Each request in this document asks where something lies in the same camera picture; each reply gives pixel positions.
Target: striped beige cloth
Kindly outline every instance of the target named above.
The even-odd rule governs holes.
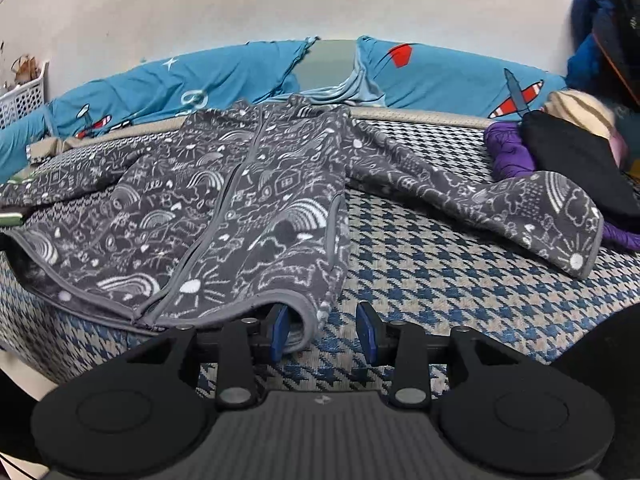
[[[544,110],[605,139],[611,137],[616,124],[613,111],[594,96],[578,90],[551,92]]]

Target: purple cloth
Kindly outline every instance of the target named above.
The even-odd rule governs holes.
[[[484,131],[484,144],[494,160],[495,180],[525,176],[536,171],[527,147],[522,143],[517,123],[494,123]],[[602,238],[631,251],[640,251],[640,235],[604,223]]]

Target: star print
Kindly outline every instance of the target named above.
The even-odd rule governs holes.
[[[165,61],[163,63],[163,65],[166,66],[167,71],[171,70],[171,65],[174,64],[176,61],[178,61],[177,59],[175,59],[175,57],[172,57],[170,60]]]

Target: bed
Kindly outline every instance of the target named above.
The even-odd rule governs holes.
[[[492,180],[482,142],[485,120],[372,108],[356,108],[354,116],[435,166],[479,182]],[[39,171],[105,145],[76,148]],[[467,324],[547,364],[611,314],[640,301],[639,255],[603,246],[593,272],[578,281],[438,212],[416,212],[353,189],[347,198],[351,258],[338,307],[322,337],[305,351],[259,369],[268,387],[384,389],[389,370],[367,368],[356,338],[354,314],[361,300],[385,320],[418,322],[434,334]],[[0,344],[51,381],[68,381],[144,338],[45,304],[22,289],[0,254]],[[444,368],[434,367],[432,378],[437,395],[446,388]],[[215,366],[203,366],[198,389],[213,394]]]

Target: basket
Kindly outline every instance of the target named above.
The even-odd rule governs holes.
[[[48,64],[48,61],[43,63],[37,79],[19,85],[0,97],[0,130],[44,104],[44,76]]]

